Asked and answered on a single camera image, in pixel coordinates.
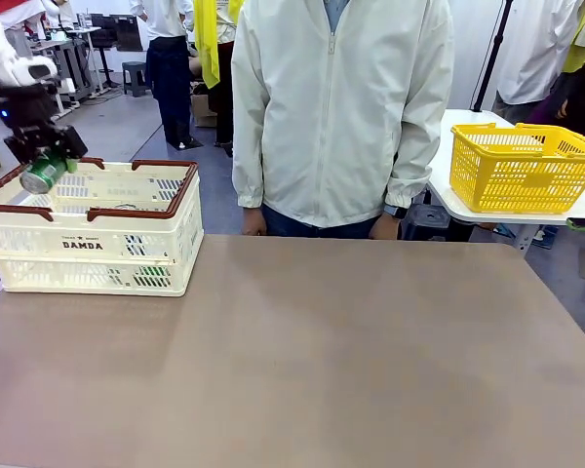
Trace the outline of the person's left hand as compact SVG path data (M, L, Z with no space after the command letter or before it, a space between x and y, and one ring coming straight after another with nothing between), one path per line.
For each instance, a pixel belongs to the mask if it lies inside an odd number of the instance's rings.
M373 240L395 241L399 236L400 221L390 214L383 213L373 225L370 238Z

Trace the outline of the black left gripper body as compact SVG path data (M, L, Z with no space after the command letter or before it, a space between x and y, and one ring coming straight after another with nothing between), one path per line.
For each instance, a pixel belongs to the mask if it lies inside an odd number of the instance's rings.
M58 140L52 121L56 93L54 83L0 87L0 119L11 131L8 139Z

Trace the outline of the person's right hand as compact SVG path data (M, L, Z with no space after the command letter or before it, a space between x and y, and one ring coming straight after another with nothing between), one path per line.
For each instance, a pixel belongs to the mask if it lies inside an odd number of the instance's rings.
M262 208L243 208L242 234L246 236L267 234L267 224Z

